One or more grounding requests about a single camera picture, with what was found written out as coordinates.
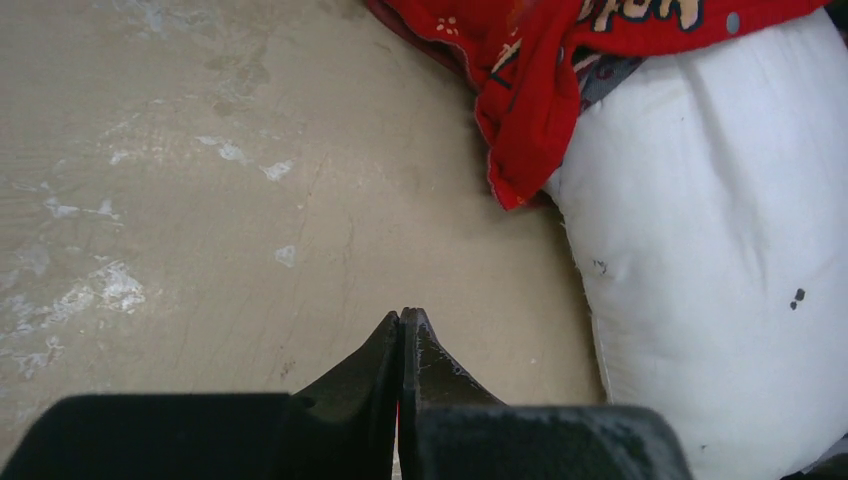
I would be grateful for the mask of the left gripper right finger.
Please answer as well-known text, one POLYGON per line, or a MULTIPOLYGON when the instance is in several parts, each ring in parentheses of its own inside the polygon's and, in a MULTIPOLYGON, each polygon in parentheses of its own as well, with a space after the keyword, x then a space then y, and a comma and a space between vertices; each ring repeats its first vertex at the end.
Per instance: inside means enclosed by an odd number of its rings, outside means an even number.
POLYGON ((689 479, 668 423, 634 406, 510 406, 406 308, 398 449, 405 479, 689 479))

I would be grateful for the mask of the white pillow insert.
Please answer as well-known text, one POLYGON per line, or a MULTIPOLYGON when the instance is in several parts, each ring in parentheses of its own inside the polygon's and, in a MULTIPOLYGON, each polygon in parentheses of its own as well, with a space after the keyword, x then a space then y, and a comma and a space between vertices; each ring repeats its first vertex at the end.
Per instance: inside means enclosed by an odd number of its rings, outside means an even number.
POLYGON ((698 479, 779 479, 847 431, 847 49, 824 10, 643 62, 547 192, 614 404, 698 479))

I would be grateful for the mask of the red printed pillowcase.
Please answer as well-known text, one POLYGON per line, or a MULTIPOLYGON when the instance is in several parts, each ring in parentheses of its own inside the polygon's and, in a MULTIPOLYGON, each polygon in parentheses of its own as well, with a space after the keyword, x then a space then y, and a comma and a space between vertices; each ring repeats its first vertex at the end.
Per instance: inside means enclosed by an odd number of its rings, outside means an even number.
POLYGON ((532 202, 586 108, 582 80, 628 63, 752 34, 822 10, 821 1, 371 1, 388 29, 467 78, 497 202, 532 202))

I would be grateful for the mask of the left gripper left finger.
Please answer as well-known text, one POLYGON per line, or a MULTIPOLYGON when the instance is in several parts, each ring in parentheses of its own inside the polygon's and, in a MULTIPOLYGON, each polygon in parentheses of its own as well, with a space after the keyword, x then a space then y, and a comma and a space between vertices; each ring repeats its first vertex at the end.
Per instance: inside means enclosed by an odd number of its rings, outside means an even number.
POLYGON ((388 479, 400 319, 296 393, 71 396, 29 428, 5 479, 388 479))

